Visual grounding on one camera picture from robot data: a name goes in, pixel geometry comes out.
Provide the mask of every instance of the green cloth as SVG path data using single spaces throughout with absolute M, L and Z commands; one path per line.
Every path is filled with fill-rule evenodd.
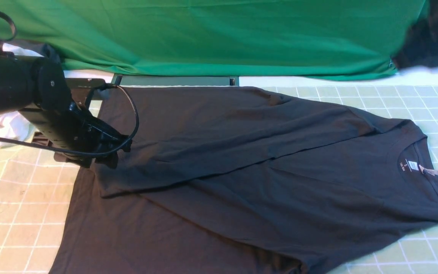
M 53 45 L 66 69 L 166 76 L 396 72 L 426 0 L 0 0 L 20 39 Z M 0 20 L 0 37 L 9 28 Z

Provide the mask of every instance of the t-shirt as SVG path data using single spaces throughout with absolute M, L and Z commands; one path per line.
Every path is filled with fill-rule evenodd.
M 410 120 L 249 87 L 130 92 L 132 152 L 80 171 L 52 273 L 322 274 L 438 223 Z M 118 94 L 100 118 L 134 123 Z

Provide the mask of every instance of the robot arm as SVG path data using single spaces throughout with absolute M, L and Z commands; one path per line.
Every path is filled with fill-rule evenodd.
M 49 149 L 57 151 L 58 161 L 89 168 L 95 158 L 96 163 L 116 168 L 117 151 L 130 151 L 138 120 L 131 136 L 122 135 L 94 117 L 89 103 L 73 100 L 59 64 L 45 57 L 15 57 L 0 50 L 0 114 L 19 111 L 50 141 Z

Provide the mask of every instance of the neck label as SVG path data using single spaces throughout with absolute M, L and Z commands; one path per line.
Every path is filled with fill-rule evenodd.
M 424 174 L 430 174 L 432 176 L 438 175 L 438 170 L 436 169 L 427 169 L 422 167 L 421 165 L 419 165 L 419 167 L 420 167 L 420 171 Z

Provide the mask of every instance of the white cloth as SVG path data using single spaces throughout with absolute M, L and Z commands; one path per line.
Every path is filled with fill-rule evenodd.
M 3 50 L 14 52 L 15 55 L 19 56 L 41 56 L 34 51 L 8 44 L 3 45 Z M 28 137 L 29 131 L 30 123 L 19 112 L 10 112 L 0 115 L 0 137 L 23 141 Z M 0 142 L 0 147 L 11 145 L 12 144 Z
M 28 137 L 30 123 L 19 112 L 10 112 L 0 115 L 0 137 L 24 141 Z M 12 144 L 0 142 L 0 147 Z

